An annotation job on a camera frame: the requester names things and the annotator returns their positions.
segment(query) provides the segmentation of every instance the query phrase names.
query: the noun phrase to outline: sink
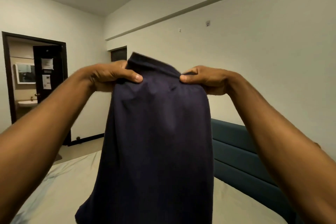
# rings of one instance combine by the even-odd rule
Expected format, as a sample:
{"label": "sink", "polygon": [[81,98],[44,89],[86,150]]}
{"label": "sink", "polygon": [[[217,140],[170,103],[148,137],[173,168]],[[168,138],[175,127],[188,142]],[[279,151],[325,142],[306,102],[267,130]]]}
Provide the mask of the sink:
{"label": "sink", "polygon": [[19,101],[18,104],[19,104],[20,107],[35,107],[35,106],[37,106],[37,100]]}

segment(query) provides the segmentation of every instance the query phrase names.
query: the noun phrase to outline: open door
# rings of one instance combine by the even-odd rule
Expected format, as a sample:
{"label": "open door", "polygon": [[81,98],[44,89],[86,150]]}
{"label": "open door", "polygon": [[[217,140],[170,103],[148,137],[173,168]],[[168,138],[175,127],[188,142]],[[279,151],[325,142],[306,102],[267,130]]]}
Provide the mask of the open door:
{"label": "open door", "polygon": [[[34,63],[36,75],[36,96],[38,103],[46,99],[64,80],[62,46],[34,46]],[[67,135],[64,145],[71,142]]]}

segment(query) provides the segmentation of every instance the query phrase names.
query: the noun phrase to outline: teal headboard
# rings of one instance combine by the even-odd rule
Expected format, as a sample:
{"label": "teal headboard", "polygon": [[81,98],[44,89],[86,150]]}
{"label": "teal headboard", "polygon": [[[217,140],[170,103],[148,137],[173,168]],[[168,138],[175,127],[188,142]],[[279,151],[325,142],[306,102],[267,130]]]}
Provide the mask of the teal headboard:
{"label": "teal headboard", "polygon": [[214,119],[211,125],[215,177],[275,211],[288,224],[300,223],[256,154],[246,128]]}

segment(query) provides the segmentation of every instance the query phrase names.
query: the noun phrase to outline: floor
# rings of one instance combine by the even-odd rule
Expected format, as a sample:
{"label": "floor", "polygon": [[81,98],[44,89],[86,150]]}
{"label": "floor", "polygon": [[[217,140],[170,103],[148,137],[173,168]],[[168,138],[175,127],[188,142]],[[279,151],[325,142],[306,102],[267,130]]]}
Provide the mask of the floor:
{"label": "floor", "polygon": [[62,156],[62,159],[55,161],[54,165],[100,151],[103,147],[103,141],[104,138],[99,138],[73,146],[62,145],[58,152]]}

